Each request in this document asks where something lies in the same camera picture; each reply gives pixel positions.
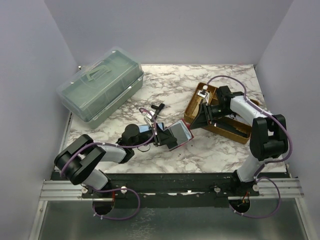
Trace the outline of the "red leather card holder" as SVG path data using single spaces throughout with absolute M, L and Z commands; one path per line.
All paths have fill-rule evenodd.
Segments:
M 194 138 L 194 135 L 184 119 L 180 119 L 167 127 L 165 132 L 170 133 L 174 138 L 176 138 L 175 141 L 171 141 L 166 144 L 170 151 L 179 148 Z

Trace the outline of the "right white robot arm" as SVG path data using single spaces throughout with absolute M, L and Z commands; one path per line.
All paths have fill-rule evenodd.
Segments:
M 286 119 L 272 115 L 249 100 L 243 92 L 231 92 L 228 86 L 216 91 L 218 104 L 200 103 L 190 129 L 199 129 L 218 122 L 218 118 L 237 114 L 251 125 L 250 155 L 236 171 L 237 178 L 230 183 L 230 191 L 241 196 L 248 190 L 248 182 L 270 163 L 282 162 L 279 157 L 288 151 Z

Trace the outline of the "black leather card holder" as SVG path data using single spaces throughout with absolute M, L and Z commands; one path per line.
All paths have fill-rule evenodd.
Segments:
M 158 124 L 158 127 L 159 127 L 161 130 L 164 130 L 164 129 L 165 129 L 165 124 L 164 124 L 163 122 L 159 122 L 159 123 L 157 123 L 157 124 Z M 143 132 L 150 131 L 152 127 L 149 126 L 148 124 L 144 124 L 144 125 L 139 125 L 138 128 L 139 128 L 139 132 L 140 132 L 140 133 L 143 133 Z

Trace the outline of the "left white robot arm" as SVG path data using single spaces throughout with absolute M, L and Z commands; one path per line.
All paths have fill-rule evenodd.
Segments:
M 110 179 L 96 169 L 99 162 L 124 164 L 135 154 L 134 148 L 144 145 L 166 145 L 169 149 L 177 145 L 178 139 L 169 129 L 149 127 L 141 131 L 136 124 L 129 124 L 115 144 L 98 143 L 87 135 L 81 135 L 69 147 L 60 152 L 54 159 L 54 165 L 60 175 L 66 177 L 73 185 L 83 184 L 93 188 L 101 198 L 107 197 L 111 191 Z

